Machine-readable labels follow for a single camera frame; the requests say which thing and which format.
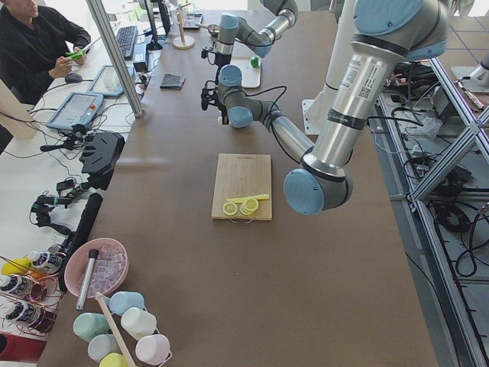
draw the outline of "pink bowl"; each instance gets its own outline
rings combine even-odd
[[[115,239],[93,239],[92,241],[88,241],[85,245],[82,245],[78,250],[75,251],[73,255],[71,255],[70,260],[66,264],[65,272],[64,272],[64,282],[66,284],[66,288],[68,291],[76,297],[79,295],[80,289],[80,279],[85,272],[86,265],[89,262],[89,252],[93,249],[102,250],[103,246],[114,246],[115,250],[123,254],[125,259],[125,266],[119,272],[118,279],[113,281],[111,284],[107,284],[104,289],[100,290],[102,294],[110,294],[115,291],[118,287],[121,286],[122,282],[125,280],[125,277],[128,275],[129,270],[129,260],[128,253],[125,251],[124,246]]]

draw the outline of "blue joint cap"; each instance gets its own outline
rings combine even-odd
[[[260,46],[254,49],[254,52],[259,57],[266,57],[270,53],[270,51],[272,51],[272,45],[270,44],[270,42],[262,42]]]
[[[239,26],[239,19],[236,15],[226,14],[221,15],[221,24],[219,27],[224,29],[236,29]]]
[[[413,19],[424,0],[357,0],[353,13],[356,28],[367,36],[389,34]]]
[[[223,86],[239,86],[242,80],[243,74],[235,65],[226,65],[219,73],[219,84]]]
[[[253,122],[253,114],[250,109],[243,106],[231,107],[228,110],[228,117],[235,128],[245,128]]]
[[[432,46],[411,50],[407,54],[406,60],[418,61],[418,60],[431,59],[433,57],[440,56],[446,50],[446,43],[447,40],[444,40],[442,42],[438,42],[437,44],[433,44]]]
[[[324,193],[310,172],[297,168],[285,177],[283,193],[289,206],[299,214],[313,216],[324,209]]]

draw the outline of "light blue cup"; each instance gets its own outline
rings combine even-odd
[[[89,357],[100,363],[110,353],[121,353],[119,345],[112,334],[97,335],[89,344]]]
[[[143,295],[138,292],[121,291],[110,297],[108,307],[110,308],[111,312],[122,316],[122,314],[131,307],[136,307],[143,310],[144,298]]]
[[[97,335],[106,334],[108,329],[107,320],[100,313],[82,313],[73,323],[73,332],[75,335],[88,343]]]

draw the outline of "computer mouse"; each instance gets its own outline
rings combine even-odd
[[[66,83],[79,83],[83,80],[82,76],[77,73],[69,73],[64,77]]]

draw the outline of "keyboard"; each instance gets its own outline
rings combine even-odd
[[[122,52],[122,56],[126,60],[132,60],[132,54],[134,53],[134,41],[138,34],[138,27],[135,25],[129,27],[119,28],[115,39],[119,45],[119,49]]]

